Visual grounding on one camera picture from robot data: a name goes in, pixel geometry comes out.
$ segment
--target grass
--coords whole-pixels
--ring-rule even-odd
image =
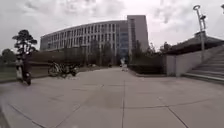
[[[48,67],[32,67],[31,75],[33,77],[47,76]],[[0,68],[0,82],[16,80],[16,68],[4,67]]]
[[[86,72],[86,71],[94,71],[105,69],[107,67],[82,67],[79,68],[79,72]],[[48,67],[31,67],[31,75],[32,77],[43,77],[48,76]],[[0,83],[13,81],[16,80],[16,68],[15,67],[0,67]]]

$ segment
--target pole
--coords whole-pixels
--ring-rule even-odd
[[[223,9],[223,14],[224,14],[224,4],[221,6],[221,8]]]
[[[204,34],[203,34],[203,27],[202,27],[202,20],[201,19],[201,15],[199,12],[200,9],[200,5],[196,5],[194,6],[193,10],[196,11],[197,16],[198,16],[198,22],[199,22],[199,26],[200,26],[200,39],[201,39],[201,61],[204,61],[204,51],[205,51],[205,40],[204,40]]]

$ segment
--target building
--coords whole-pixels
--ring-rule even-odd
[[[148,48],[146,16],[130,15],[127,20],[91,23],[53,32],[41,37],[40,50],[82,47],[88,55],[93,41],[98,43],[100,49],[105,43],[110,43],[113,54],[122,57],[131,54],[136,41],[141,43],[145,51]]]

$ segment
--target roof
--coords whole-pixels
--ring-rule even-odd
[[[201,50],[201,41],[200,36],[198,34],[195,37],[184,41],[183,43],[179,43],[171,47],[170,51],[167,54],[185,54],[189,52],[195,52]],[[217,39],[210,36],[205,36],[205,49],[224,45],[224,40]]]

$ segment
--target stairs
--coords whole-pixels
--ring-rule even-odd
[[[183,76],[224,84],[224,50]]]

